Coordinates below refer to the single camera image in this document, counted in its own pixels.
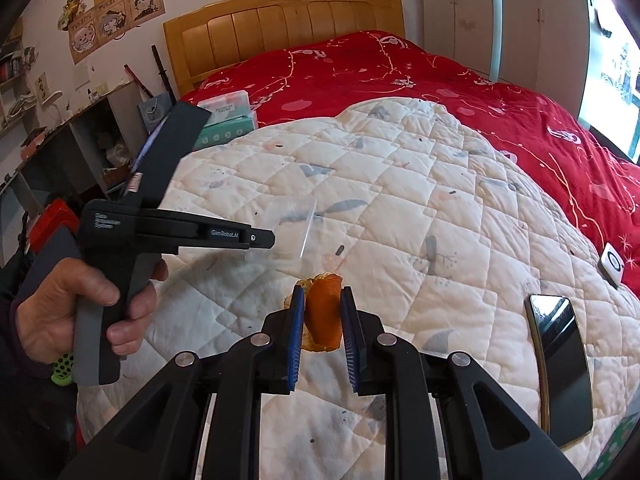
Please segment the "person's left hand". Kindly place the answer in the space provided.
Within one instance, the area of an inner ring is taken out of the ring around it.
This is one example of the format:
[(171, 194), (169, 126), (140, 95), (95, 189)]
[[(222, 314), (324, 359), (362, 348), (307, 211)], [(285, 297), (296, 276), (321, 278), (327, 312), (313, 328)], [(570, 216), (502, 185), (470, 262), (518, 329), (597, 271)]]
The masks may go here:
[[(116, 356), (130, 356), (141, 348), (157, 305), (154, 283), (166, 278), (166, 263), (160, 261), (154, 268), (152, 281), (130, 301), (128, 318), (107, 330), (107, 340)], [(119, 291), (92, 266), (79, 259), (65, 258), (32, 296), (17, 307), (17, 336), (29, 359), (49, 365), (73, 350), (75, 309), (80, 298), (100, 307), (113, 307), (119, 300)]]

